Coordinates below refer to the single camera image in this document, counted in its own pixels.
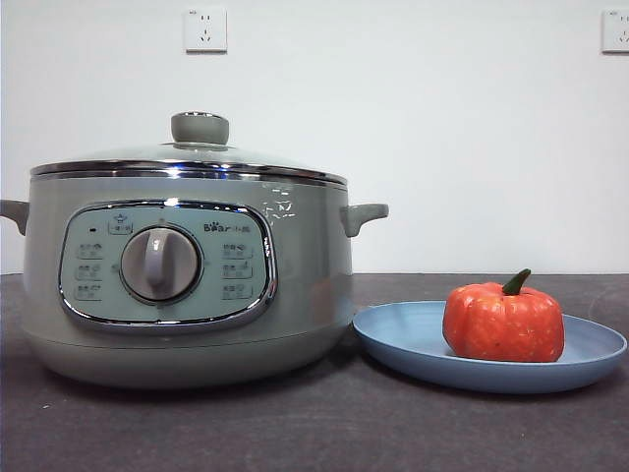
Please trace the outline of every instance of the table surface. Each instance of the table surface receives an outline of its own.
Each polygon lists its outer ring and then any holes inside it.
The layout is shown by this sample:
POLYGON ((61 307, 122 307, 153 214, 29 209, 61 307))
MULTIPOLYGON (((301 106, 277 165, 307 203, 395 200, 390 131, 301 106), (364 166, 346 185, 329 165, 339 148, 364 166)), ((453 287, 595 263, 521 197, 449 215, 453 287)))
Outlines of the table surface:
MULTIPOLYGON (((359 308, 442 300, 504 275, 357 274, 359 308)), ((565 313, 629 335, 629 274, 533 275, 565 313)), ((544 395, 471 392, 397 374, 356 333, 323 359, 215 388, 133 391, 43 368, 20 331, 20 275, 2 290, 2 471, 627 471, 629 356, 544 395)))

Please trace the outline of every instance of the pot base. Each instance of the pot base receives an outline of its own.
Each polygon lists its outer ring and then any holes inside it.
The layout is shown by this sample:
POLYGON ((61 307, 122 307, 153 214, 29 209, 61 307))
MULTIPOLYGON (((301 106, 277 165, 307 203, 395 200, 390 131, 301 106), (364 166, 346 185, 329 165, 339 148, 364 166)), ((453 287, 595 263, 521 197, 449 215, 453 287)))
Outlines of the pot base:
POLYGON ((27 334, 49 369, 91 384, 173 389, 235 384, 304 366, 338 342, 346 324, 255 342, 184 348, 102 348, 27 334))

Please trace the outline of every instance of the blue plate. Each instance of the blue plate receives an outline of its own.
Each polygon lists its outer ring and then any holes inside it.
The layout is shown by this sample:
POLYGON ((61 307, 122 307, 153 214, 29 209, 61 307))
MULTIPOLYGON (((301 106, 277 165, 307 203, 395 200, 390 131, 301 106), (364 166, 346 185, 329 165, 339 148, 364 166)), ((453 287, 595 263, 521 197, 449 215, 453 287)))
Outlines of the blue plate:
POLYGON ((371 307, 354 317, 354 328, 367 351, 391 369, 435 384, 498 393, 549 393, 593 384, 627 350, 622 334, 564 315, 565 347, 556 362, 457 357, 441 333, 444 308, 442 301, 371 307))

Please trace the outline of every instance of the orange pumpkin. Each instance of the orange pumpkin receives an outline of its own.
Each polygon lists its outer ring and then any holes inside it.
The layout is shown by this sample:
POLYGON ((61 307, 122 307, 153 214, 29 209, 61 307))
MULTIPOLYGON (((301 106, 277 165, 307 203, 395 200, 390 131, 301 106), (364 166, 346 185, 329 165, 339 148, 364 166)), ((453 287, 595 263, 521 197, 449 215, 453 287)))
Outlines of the orange pumpkin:
POLYGON ((488 282, 452 291, 443 337, 457 356, 492 361, 554 362, 563 352, 561 307, 539 290, 522 287, 522 270, 505 285, 488 282))

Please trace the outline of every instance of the electrical outlet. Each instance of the electrical outlet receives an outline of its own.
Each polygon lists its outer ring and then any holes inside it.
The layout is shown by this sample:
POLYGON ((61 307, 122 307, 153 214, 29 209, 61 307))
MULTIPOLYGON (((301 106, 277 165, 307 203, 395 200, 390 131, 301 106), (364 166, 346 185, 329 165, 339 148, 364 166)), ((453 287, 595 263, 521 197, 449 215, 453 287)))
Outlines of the electrical outlet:
POLYGON ((629 10, 602 12, 602 52, 629 52, 629 10))
POLYGON ((227 10, 190 9, 184 14, 184 43, 188 52, 227 51, 227 10))

